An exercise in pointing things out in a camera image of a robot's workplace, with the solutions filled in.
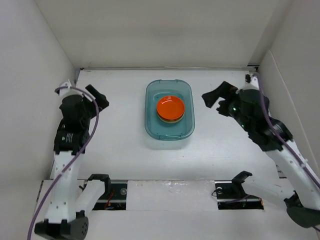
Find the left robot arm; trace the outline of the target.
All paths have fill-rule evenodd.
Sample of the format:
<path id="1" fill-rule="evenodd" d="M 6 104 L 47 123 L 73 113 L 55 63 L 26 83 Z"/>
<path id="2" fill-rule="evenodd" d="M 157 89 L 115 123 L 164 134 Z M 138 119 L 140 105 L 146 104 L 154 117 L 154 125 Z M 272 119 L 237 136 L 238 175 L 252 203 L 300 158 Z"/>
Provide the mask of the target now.
<path id="1" fill-rule="evenodd" d="M 90 129 L 91 119 L 98 121 L 109 102 L 91 84 L 82 90 L 64 83 L 55 92 L 63 99 L 53 146 L 53 182 L 35 210 L 27 239 L 36 234 L 46 240 L 83 240 L 90 212 L 99 198 L 107 198 L 112 191 L 109 175 L 93 174 L 77 194 L 82 159 L 98 127 L 95 122 Z"/>

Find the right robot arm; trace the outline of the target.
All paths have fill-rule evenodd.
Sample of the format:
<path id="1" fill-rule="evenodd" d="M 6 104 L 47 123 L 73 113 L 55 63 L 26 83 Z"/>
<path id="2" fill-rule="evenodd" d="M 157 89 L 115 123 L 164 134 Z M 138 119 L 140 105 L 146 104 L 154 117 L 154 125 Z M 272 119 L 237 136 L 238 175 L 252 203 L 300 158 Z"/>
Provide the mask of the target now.
<path id="1" fill-rule="evenodd" d="M 206 107 L 220 115 L 233 118 L 283 172 L 293 187 L 286 190 L 259 180 L 242 171 L 232 180 L 231 191 L 237 200 L 260 197 L 286 210 L 288 216 L 302 228 L 320 227 L 320 180 L 305 159 L 298 155 L 293 135 L 286 125 L 269 114 L 269 99 L 258 85 L 246 83 L 243 88 L 224 81 L 202 96 Z"/>

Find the green plate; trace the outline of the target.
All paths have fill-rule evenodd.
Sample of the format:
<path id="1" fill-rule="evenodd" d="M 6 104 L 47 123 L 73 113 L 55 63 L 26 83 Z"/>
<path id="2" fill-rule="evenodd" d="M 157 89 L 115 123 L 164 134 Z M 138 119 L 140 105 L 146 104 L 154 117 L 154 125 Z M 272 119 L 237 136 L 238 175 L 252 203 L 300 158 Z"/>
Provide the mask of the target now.
<path id="1" fill-rule="evenodd" d="M 177 120 L 177 121 L 166 121 L 166 120 L 161 119 L 161 122 L 166 123 L 166 124 L 177 124 L 177 123 L 179 123 L 180 121 L 181 121 L 181 120 Z"/>

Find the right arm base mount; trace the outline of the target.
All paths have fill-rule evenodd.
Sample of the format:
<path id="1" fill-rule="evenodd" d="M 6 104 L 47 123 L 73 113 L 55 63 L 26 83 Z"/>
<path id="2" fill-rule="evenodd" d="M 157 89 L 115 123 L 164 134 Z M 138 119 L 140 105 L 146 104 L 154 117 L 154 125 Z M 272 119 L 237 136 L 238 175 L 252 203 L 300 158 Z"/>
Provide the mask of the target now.
<path id="1" fill-rule="evenodd" d="M 245 193 L 242 183 L 252 174 L 242 171 L 232 180 L 215 181 L 215 189 L 211 193 L 216 198 L 218 210 L 264 210 L 261 198 Z"/>

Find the orange plate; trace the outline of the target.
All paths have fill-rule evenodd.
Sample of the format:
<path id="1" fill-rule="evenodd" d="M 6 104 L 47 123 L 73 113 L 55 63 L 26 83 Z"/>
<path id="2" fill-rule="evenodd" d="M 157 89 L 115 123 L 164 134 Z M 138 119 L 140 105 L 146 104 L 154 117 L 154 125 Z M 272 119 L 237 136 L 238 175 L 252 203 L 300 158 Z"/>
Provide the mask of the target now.
<path id="1" fill-rule="evenodd" d="M 165 118 L 162 118 L 162 117 L 159 117 L 159 119 L 160 119 L 160 120 L 162 119 L 162 120 L 164 120 L 164 121 L 178 121 L 178 120 L 182 120 L 183 117 L 177 118 L 177 119 L 173 119 L 173 120 L 165 119 Z"/>
<path id="2" fill-rule="evenodd" d="M 181 98 L 174 95 L 167 95 L 158 101 L 156 112 L 161 118 L 175 120 L 184 115 L 185 104 Z"/>

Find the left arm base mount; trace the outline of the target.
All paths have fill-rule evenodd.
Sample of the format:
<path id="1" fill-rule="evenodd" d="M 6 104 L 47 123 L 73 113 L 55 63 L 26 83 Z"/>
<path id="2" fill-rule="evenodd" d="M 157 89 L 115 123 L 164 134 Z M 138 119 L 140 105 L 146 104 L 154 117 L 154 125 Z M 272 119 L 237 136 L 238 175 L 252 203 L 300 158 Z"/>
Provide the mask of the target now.
<path id="1" fill-rule="evenodd" d="M 94 211 L 124 211 L 127 205 L 128 181 L 112 180 L 109 193 L 102 195 L 96 202 Z"/>

